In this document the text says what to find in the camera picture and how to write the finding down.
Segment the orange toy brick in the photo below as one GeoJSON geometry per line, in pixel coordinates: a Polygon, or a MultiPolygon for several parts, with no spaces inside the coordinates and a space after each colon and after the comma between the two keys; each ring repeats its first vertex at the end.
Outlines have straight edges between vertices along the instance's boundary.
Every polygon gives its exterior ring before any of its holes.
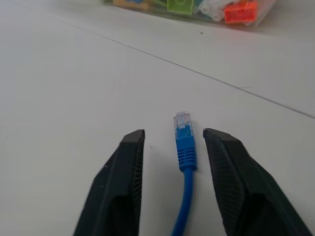
{"type": "Polygon", "coordinates": [[[227,5],[223,12],[227,24],[252,23],[257,19],[258,3],[254,0],[241,0],[227,5]]]}

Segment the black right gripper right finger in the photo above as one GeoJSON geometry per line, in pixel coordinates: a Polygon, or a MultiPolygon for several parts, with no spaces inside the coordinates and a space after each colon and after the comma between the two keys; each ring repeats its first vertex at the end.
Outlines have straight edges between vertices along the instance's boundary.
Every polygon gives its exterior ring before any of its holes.
{"type": "Polygon", "coordinates": [[[313,236],[274,178],[228,133],[203,130],[227,236],[313,236]]]}

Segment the white toy brick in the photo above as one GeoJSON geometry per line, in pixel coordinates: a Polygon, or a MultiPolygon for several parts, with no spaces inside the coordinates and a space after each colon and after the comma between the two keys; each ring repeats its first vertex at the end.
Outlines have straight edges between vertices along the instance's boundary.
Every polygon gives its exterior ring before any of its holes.
{"type": "Polygon", "coordinates": [[[237,0],[202,0],[198,10],[209,16],[213,21],[219,22],[224,18],[224,8],[237,0]]]}

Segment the clear plastic container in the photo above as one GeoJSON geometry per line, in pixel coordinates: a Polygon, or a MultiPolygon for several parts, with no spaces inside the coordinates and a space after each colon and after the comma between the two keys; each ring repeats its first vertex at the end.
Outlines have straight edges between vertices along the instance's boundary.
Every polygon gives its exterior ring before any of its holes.
{"type": "Polygon", "coordinates": [[[103,0],[105,4],[167,16],[188,17],[226,25],[258,21],[262,0],[103,0]]]}

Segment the green toy brick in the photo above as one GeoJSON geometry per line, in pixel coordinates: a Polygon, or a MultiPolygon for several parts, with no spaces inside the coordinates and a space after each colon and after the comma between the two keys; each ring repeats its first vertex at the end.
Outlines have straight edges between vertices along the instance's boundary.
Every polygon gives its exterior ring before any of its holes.
{"type": "Polygon", "coordinates": [[[167,0],[167,11],[184,15],[192,15],[194,0],[167,0]]]}

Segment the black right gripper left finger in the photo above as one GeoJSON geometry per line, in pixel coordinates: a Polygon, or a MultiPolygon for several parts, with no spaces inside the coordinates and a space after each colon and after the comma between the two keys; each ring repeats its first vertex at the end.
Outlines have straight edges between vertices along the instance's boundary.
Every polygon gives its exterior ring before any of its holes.
{"type": "Polygon", "coordinates": [[[138,236],[145,131],[126,134],[95,176],[73,236],[138,236]]]}

